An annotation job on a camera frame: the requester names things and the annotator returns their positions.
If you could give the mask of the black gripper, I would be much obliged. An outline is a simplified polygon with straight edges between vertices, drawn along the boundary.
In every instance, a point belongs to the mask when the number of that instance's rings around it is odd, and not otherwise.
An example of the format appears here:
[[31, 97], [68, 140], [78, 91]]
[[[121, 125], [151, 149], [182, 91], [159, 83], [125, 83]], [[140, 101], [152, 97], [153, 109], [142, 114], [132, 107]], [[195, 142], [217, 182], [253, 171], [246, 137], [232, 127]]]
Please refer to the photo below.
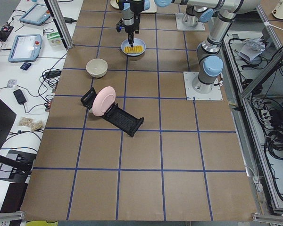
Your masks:
[[134, 46], [134, 35], [139, 34], [139, 30], [139, 25], [132, 24], [126, 27], [126, 32], [128, 33], [128, 43], [130, 47]]

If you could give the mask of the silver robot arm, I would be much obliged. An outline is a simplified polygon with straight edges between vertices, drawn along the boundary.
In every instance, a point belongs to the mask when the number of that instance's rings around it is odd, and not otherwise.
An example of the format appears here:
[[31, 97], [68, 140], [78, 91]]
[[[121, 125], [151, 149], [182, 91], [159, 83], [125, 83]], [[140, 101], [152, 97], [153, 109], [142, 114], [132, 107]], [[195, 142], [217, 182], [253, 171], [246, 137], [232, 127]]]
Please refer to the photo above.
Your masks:
[[134, 44], [134, 35], [139, 33], [141, 13], [150, 8], [149, 0], [116, 0], [116, 4], [122, 11], [122, 18], [116, 25], [117, 32], [121, 28], [128, 34], [130, 47]]
[[155, 4], [161, 8], [170, 4], [186, 5], [190, 7], [194, 16], [203, 21], [208, 12], [219, 10], [217, 19], [206, 40], [197, 47], [197, 57], [200, 72], [192, 82], [193, 89], [201, 94], [211, 92], [215, 79], [222, 72], [224, 63], [218, 53], [222, 41], [237, 14], [245, 14], [255, 9], [259, 0], [156, 0]]

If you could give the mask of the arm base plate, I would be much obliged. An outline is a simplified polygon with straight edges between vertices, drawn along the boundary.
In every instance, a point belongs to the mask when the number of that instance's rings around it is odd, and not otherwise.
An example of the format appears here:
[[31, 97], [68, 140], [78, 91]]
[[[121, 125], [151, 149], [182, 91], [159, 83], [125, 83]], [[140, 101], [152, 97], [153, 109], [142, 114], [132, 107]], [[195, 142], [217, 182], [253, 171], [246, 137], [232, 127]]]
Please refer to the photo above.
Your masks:
[[205, 32], [205, 25], [197, 17], [186, 13], [176, 13], [176, 27], [178, 31]]
[[223, 101], [218, 78], [214, 83], [206, 85], [200, 82], [198, 72], [183, 72], [187, 100]]

